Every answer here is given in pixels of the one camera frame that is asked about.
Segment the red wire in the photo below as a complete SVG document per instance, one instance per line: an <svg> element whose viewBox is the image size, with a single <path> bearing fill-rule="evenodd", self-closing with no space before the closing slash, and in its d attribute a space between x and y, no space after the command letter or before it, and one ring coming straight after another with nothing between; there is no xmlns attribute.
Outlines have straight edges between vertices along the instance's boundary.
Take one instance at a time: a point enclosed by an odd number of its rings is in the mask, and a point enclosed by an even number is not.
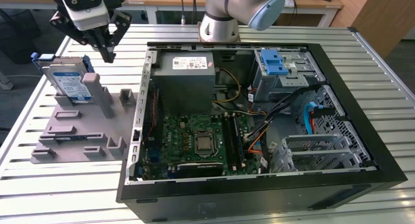
<svg viewBox="0 0 415 224"><path fill-rule="evenodd" d="M152 123L151 123L151 128L147 134L147 137L144 139L144 142L147 141L151 132L153 131L153 127L155 127L155 122L156 122L156 92L153 94L153 108L152 108Z"/></svg>
<svg viewBox="0 0 415 224"><path fill-rule="evenodd" d="M309 119L309 125L311 125L312 134L315 134L316 133L316 126L313 124L313 119Z"/></svg>

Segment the aluminum table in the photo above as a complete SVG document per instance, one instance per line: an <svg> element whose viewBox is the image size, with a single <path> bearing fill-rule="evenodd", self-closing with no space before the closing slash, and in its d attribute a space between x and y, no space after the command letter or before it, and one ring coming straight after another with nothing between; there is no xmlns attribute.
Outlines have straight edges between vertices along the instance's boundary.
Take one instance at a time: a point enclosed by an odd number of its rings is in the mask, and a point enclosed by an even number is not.
<svg viewBox="0 0 415 224"><path fill-rule="evenodd" d="M240 38L243 42L321 44L408 181L336 209L191 223L415 223L415 96L360 34L344 28L272 27L257 32L240 27ZM137 91L148 41L195 42L197 28L132 25L115 48L113 64L105 64L89 46L69 38L57 55L87 54L109 91L121 88ZM120 161L61 164L28 161L56 105L53 94L54 89L42 76L0 148L0 223L141 223L127 206L115 202Z"/></svg>

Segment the metal frame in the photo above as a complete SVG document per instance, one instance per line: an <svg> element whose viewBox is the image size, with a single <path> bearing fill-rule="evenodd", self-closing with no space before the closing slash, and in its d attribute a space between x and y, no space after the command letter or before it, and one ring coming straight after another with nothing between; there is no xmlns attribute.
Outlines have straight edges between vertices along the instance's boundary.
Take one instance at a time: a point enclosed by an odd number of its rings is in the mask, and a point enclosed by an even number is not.
<svg viewBox="0 0 415 224"><path fill-rule="evenodd" d="M240 26L243 42L319 43L357 99L364 113L383 139L392 156L409 179L385 191L373 192L336 209L268 213L243 217L217 218L188 223L268 223L289 220L293 224L349 224L399 220L412 223L415 217L415 105L405 94L404 84L384 62L373 58L376 52L345 28L271 27L256 32ZM132 25L120 45L117 59L101 62L91 47L72 40L64 41L64 56L92 58L92 65L109 87L137 90L147 41L197 41L196 26ZM115 202L120 161L69 163L34 166L29 159L36 136L45 127L56 102L48 95L54 89L40 81L28 105L16 121L10 137L0 148L0 210L1 223L136 223L137 217L124 204Z"/></svg>

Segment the blue hard drive label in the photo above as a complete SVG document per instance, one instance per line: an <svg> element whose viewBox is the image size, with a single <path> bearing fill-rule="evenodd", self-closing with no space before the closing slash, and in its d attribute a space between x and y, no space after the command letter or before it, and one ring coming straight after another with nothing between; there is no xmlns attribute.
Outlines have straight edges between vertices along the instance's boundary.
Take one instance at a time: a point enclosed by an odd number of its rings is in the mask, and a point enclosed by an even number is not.
<svg viewBox="0 0 415 224"><path fill-rule="evenodd" d="M91 93L81 83L83 78L79 72L54 72L53 76L58 87L72 100L91 99Z"/></svg>

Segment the yellow wire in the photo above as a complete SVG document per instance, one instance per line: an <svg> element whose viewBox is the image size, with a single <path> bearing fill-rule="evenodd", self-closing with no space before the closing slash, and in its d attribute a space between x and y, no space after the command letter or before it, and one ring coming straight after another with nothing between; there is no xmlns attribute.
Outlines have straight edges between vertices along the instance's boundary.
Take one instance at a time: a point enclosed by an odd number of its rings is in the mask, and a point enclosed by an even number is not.
<svg viewBox="0 0 415 224"><path fill-rule="evenodd" d="M235 100L239 97L240 94L240 84L239 81L236 79L236 77L229 73L229 71L227 71L225 69L220 68L220 70L223 70L224 72L227 72L227 74L232 77L232 79L235 80L236 84L237 84L237 94L235 95L233 98L231 99L224 99L224 100L213 100L213 103L227 103L231 102L232 100Z"/></svg>

